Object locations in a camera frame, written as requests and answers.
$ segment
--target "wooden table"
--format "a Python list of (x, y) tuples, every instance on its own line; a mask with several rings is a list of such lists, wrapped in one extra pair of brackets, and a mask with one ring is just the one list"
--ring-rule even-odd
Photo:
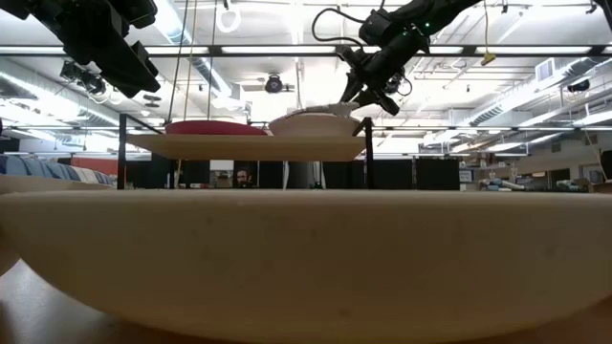
[[(45, 283), (23, 262), (0, 276), (0, 344), (227, 344), (147, 329), (95, 311)], [(612, 298), (521, 333), (462, 344), (609, 344)]]

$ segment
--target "red bowl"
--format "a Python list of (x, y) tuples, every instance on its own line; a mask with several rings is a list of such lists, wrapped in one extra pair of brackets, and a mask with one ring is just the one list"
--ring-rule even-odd
[(185, 120), (166, 125), (167, 134), (184, 135), (268, 135), (259, 128), (221, 120)]

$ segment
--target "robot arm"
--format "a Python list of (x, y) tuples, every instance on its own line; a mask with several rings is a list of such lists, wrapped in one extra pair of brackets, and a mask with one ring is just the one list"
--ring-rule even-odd
[(152, 0), (3, 0), (0, 10), (26, 19), (30, 14), (64, 44), (64, 52), (80, 65), (96, 62), (101, 76), (127, 97), (156, 92), (157, 69), (140, 42), (123, 40), (129, 26), (155, 22)]
[[(612, 0), (595, 0), (612, 29)], [(375, 54), (339, 46), (339, 57), (351, 67), (340, 102), (355, 101), (360, 107), (379, 104), (397, 115), (400, 108), (384, 93), (387, 81), (404, 77), (404, 65), (417, 52), (429, 53), (429, 37), (450, 24), (463, 10), (480, 0), (413, 0), (396, 11), (371, 11), (362, 23), (359, 36), (368, 45), (381, 48)]]

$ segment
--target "shelf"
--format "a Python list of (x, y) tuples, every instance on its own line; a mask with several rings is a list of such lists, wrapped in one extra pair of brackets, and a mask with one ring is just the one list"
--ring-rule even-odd
[(365, 149), (357, 137), (128, 135), (127, 142), (173, 160), (352, 161)]

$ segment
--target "security camera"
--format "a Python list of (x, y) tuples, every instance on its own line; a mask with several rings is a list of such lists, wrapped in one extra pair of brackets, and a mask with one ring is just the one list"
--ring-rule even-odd
[(266, 81), (266, 92), (269, 94), (279, 93), (283, 90), (283, 82), (280, 81), (279, 75), (270, 75), (268, 81)]

